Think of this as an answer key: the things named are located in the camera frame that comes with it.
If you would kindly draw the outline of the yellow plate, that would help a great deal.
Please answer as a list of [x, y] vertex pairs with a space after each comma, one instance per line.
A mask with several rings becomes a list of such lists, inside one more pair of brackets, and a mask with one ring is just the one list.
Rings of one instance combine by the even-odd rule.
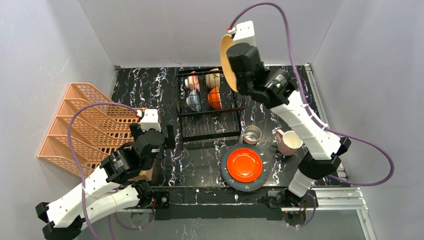
[[219, 49], [219, 55], [220, 55], [220, 63], [222, 67], [222, 71], [225, 77], [225, 80], [228, 84], [228, 86], [234, 91], [238, 92], [237, 90], [237, 79], [235, 76], [235, 73], [233, 72], [229, 59], [227, 57], [227, 50], [233, 46], [233, 38], [230, 34], [226, 34], [222, 37], [220, 42], [220, 49]]

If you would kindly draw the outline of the orange glossy bowl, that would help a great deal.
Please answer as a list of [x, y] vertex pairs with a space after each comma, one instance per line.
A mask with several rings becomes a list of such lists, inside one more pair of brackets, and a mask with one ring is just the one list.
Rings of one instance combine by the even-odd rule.
[[209, 94], [207, 95], [208, 104], [214, 109], [214, 110], [221, 110], [222, 109], [222, 102], [221, 102], [221, 95], [220, 95], [220, 89], [213, 88]]

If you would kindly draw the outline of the blue floral bowl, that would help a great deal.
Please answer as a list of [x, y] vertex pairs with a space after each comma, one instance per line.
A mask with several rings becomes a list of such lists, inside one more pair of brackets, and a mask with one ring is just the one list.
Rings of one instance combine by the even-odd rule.
[[202, 111], [202, 100], [198, 90], [194, 89], [188, 94], [186, 105], [194, 112]]

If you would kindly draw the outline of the black wire dish rack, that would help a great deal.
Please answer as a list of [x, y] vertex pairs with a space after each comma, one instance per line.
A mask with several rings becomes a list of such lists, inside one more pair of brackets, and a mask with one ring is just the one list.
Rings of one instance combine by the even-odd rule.
[[228, 85], [220, 66], [179, 70], [176, 111], [184, 142], [237, 137], [245, 99]]

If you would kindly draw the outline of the orange patterned bowl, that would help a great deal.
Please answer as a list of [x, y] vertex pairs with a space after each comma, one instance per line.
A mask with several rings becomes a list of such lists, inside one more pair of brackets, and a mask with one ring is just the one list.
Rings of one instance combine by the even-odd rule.
[[192, 71], [191, 75], [184, 79], [184, 86], [191, 91], [196, 90], [197, 92], [200, 92], [199, 76], [194, 75], [195, 73], [196, 71]]

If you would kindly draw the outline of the orange red plate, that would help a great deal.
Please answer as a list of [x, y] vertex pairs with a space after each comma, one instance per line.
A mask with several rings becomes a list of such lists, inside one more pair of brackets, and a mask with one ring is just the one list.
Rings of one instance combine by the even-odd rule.
[[228, 155], [226, 169], [236, 181], [250, 183], [259, 178], [264, 169], [264, 164], [261, 155], [256, 150], [238, 147]]

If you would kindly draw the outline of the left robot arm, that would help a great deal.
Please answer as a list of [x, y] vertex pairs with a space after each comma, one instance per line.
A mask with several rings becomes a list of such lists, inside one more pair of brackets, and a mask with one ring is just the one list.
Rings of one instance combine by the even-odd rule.
[[137, 180], [118, 192], [108, 193], [141, 171], [151, 169], [165, 149], [176, 147], [171, 124], [165, 131], [142, 131], [135, 123], [130, 128], [136, 133], [134, 141], [112, 152], [83, 183], [64, 196], [35, 207], [38, 218], [46, 223], [42, 229], [46, 240], [73, 240], [89, 223], [126, 208], [141, 207], [154, 212], [169, 207], [169, 192], [155, 193], [147, 180]]

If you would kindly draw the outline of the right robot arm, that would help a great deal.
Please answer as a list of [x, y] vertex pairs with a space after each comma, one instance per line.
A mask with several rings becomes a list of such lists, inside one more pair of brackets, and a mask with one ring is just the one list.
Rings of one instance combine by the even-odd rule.
[[237, 43], [224, 50], [223, 55], [235, 75], [237, 92], [250, 96], [280, 117], [308, 148], [285, 191], [286, 196], [302, 198], [315, 181], [337, 171], [340, 155], [349, 149], [351, 141], [327, 131], [302, 102], [296, 81], [281, 68], [265, 68], [255, 46]]

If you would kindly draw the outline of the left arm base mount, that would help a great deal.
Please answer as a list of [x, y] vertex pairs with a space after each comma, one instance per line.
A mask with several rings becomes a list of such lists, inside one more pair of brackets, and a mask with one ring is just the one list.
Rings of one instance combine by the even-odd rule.
[[168, 209], [171, 194], [167, 190], [154, 190], [146, 180], [138, 180], [122, 189], [124, 208]]

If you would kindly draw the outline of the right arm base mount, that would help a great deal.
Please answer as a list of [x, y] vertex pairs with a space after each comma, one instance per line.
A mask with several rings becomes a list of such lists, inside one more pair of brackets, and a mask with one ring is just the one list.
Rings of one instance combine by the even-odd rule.
[[301, 228], [308, 225], [316, 215], [319, 206], [314, 190], [307, 190], [303, 197], [298, 197], [288, 189], [270, 190], [266, 196], [257, 199], [258, 204], [265, 204], [270, 209], [284, 209], [283, 221], [287, 226]]

